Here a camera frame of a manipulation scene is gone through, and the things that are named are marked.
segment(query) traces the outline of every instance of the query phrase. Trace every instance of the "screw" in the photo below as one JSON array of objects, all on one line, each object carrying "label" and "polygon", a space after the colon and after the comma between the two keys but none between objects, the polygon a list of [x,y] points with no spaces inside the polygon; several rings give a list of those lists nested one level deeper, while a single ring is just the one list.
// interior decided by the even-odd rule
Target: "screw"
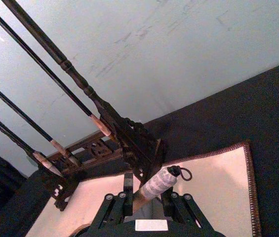
[{"label": "screw", "polygon": [[106,196],[106,200],[111,200],[112,198],[113,198],[112,195],[107,195],[107,196]]},{"label": "screw", "polygon": [[188,194],[184,195],[184,198],[185,198],[186,200],[191,200],[191,196],[188,195]]}]

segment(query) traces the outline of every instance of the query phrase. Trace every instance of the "brown stitched border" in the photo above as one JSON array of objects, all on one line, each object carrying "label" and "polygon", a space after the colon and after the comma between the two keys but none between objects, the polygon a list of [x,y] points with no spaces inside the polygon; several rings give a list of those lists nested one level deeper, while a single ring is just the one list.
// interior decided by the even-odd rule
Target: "brown stitched border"
[{"label": "brown stitched border", "polygon": [[[176,163],[180,163],[180,162],[184,162],[184,161],[188,161],[188,160],[192,160],[192,159],[200,159],[200,158],[211,157],[211,156],[219,155],[219,154],[222,154],[222,153],[225,153],[225,152],[233,151],[233,150],[238,149],[240,147],[243,147],[244,156],[245,156],[245,160],[246,160],[246,166],[247,166],[252,236],[260,237],[260,236],[262,236],[262,234],[261,234],[261,224],[260,224],[260,217],[259,217],[257,189],[256,189],[256,183],[255,183],[255,179],[254,179],[253,161],[252,161],[252,156],[251,156],[251,152],[250,152],[250,145],[249,145],[248,141],[239,142],[239,143],[233,144],[229,147],[225,147],[225,148],[213,151],[213,152],[173,160],[173,161],[164,163],[163,166],[176,164]],[[86,179],[86,180],[117,176],[117,175],[125,174],[126,172],[130,172],[130,171],[131,170],[127,170],[127,171],[119,172],[119,173],[116,173],[116,174],[113,174],[113,175],[97,176],[97,177],[93,177],[93,178]]]}]

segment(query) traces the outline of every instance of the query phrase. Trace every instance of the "white label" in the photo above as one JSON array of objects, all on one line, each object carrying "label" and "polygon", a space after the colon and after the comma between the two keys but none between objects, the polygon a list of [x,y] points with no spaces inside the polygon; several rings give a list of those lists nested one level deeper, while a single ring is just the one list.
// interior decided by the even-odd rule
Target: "white label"
[{"label": "white label", "polygon": [[135,231],[168,231],[167,220],[136,220]]}]

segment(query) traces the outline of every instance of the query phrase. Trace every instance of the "white wall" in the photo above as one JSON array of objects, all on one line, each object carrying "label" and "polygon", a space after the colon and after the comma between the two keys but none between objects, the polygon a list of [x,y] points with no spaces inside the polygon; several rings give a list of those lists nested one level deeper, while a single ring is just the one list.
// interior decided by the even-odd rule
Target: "white wall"
[{"label": "white wall", "polygon": [[[19,0],[98,94],[147,122],[279,65],[279,0]],[[0,16],[93,112],[92,102],[0,1]],[[66,146],[96,130],[0,27],[0,90]],[[0,100],[0,119],[55,150]],[[0,156],[36,168],[0,133]]]}]

